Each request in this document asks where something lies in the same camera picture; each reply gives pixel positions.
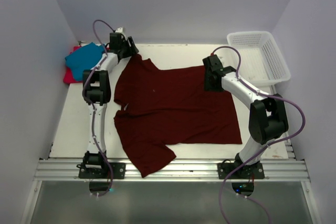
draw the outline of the white wall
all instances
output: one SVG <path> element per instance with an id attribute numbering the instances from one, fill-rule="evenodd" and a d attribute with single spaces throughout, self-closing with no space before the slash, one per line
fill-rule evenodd
<path id="1" fill-rule="evenodd" d="M 307 126 L 294 139 L 304 158 L 323 223 L 335 223 L 336 212 L 336 0 L 291 0 L 273 35 L 286 57 L 292 78 L 277 87 L 297 101 Z M 293 132 L 301 118 L 287 110 Z"/>
<path id="2" fill-rule="evenodd" d="M 0 0 L 0 222 L 19 223 L 46 156 L 76 43 L 56 0 Z"/>
<path id="3" fill-rule="evenodd" d="M 57 1 L 78 40 L 95 40 L 90 25 L 102 18 L 138 43 L 221 43 L 233 31 L 272 31 L 290 0 Z"/>

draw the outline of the white table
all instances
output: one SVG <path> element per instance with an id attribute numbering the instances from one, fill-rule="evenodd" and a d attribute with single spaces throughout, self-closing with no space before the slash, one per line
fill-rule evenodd
<path id="1" fill-rule="evenodd" d="M 143 59 L 151 58 L 159 69 L 176 69 L 191 66 L 200 66 L 202 59 L 209 56 L 214 48 L 220 45 L 157 45 L 137 44 Z M 224 66 L 236 67 L 233 63 L 235 55 L 230 49 L 221 49 L 217 55 Z M 108 104 L 105 121 L 105 142 L 108 158 L 127 158 L 120 138 L 114 127 L 115 113 L 120 106 L 113 102 L 114 89 L 122 70 L 127 65 L 128 59 L 123 59 L 110 74 L 112 90 L 111 102 Z M 271 92 L 270 87 L 261 88 Z M 82 158 L 86 152 L 89 139 L 89 113 L 88 105 L 81 96 L 82 84 L 71 84 L 59 121 L 58 129 L 51 148 L 51 158 Z M 248 119 L 249 110 L 233 96 L 238 122 L 240 127 L 242 145 L 235 144 L 177 144 L 169 145 L 178 159 L 225 159 L 234 158 L 244 147 L 249 138 Z M 273 145 L 267 149 L 262 158 L 288 159 L 284 142 Z"/>

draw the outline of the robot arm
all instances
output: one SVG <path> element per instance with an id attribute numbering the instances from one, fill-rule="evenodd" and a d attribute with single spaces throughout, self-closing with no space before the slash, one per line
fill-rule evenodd
<path id="1" fill-rule="evenodd" d="M 136 48 L 132 37 L 126 37 L 122 28 L 110 33 L 109 50 L 102 52 L 102 58 L 91 70 L 83 72 L 83 95 L 87 98 L 90 127 L 89 143 L 83 161 L 77 167 L 80 168 L 79 178 L 106 178 L 108 166 L 102 155 L 106 156 L 104 139 L 105 113 L 107 103 L 111 100 L 111 87 L 109 73 L 123 58 L 131 57 L 139 51 Z M 93 69 L 89 83 L 85 86 L 87 79 Z"/>
<path id="2" fill-rule="evenodd" d="M 203 63 L 205 66 L 204 89 L 206 91 L 228 91 L 250 109 L 248 128 L 251 136 L 244 148 L 237 154 L 235 165 L 231 165 L 230 170 L 233 170 L 250 159 L 265 145 L 273 142 L 284 132 L 288 131 L 285 105 L 283 101 L 265 98 L 250 91 L 236 77 L 236 70 L 233 67 L 224 68 L 216 55 L 203 59 Z M 258 90 L 248 81 L 243 78 L 242 80 L 253 89 Z M 252 170 L 252 167 L 257 167 L 261 155 L 262 153 L 248 162 L 245 170 Z"/>

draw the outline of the t-shirt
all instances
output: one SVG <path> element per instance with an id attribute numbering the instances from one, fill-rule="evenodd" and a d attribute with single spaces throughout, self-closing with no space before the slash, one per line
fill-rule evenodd
<path id="1" fill-rule="evenodd" d="M 142 177 L 176 158 L 167 145 L 241 144 L 229 92 L 204 91 L 204 66 L 159 70 L 131 57 L 114 93 L 114 123 L 124 151 Z"/>

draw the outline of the white laundry basket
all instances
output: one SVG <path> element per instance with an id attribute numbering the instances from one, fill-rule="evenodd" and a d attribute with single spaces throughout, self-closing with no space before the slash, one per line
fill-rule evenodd
<path id="1" fill-rule="evenodd" d="M 290 79 L 289 69 L 271 33 L 231 33 L 227 35 L 227 41 L 242 56 L 239 74 L 253 85 L 270 86 Z M 238 57 L 233 57 L 237 66 Z"/>

